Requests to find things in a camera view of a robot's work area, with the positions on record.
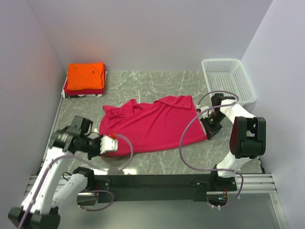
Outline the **magenta t shirt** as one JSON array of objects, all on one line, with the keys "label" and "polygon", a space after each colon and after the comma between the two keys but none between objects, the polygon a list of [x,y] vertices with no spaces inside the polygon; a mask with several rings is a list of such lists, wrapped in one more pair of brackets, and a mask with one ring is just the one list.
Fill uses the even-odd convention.
[{"label": "magenta t shirt", "polygon": [[118,150],[106,154],[108,157],[128,156],[178,148],[179,143],[189,145],[207,140],[190,95],[166,96],[150,103],[138,103],[131,99],[121,107],[104,105],[105,115],[101,120],[101,135],[121,134],[127,137],[133,148],[118,140]]}]

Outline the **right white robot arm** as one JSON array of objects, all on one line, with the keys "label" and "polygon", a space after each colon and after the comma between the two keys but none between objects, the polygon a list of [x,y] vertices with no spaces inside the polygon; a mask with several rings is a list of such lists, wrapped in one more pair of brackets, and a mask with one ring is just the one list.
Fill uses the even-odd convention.
[{"label": "right white robot arm", "polygon": [[245,163],[265,153],[266,149],[266,120],[246,111],[238,103],[238,96],[226,91],[212,91],[212,112],[205,111],[196,105],[197,112],[202,113],[202,122],[207,139],[212,139],[221,129],[222,120],[227,117],[233,124],[229,153],[214,166],[209,178],[212,190],[225,189],[234,184],[235,172]]}]

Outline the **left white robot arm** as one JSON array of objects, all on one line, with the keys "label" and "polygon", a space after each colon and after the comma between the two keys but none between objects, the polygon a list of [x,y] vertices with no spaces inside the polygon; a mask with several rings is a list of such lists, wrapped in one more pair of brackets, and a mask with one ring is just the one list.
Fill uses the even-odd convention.
[{"label": "left white robot arm", "polygon": [[20,207],[9,211],[8,219],[16,228],[56,229],[61,220],[60,210],[69,198],[97,189],[94,171],[79,167],[70,181],[55,192],[68,160],[76,151],[87,153],[89,159],[100,155],[102,137],[89,138],[92,124],[91,120],[76,116],[69,126],[51,135],[45,162],[34,185]]}]

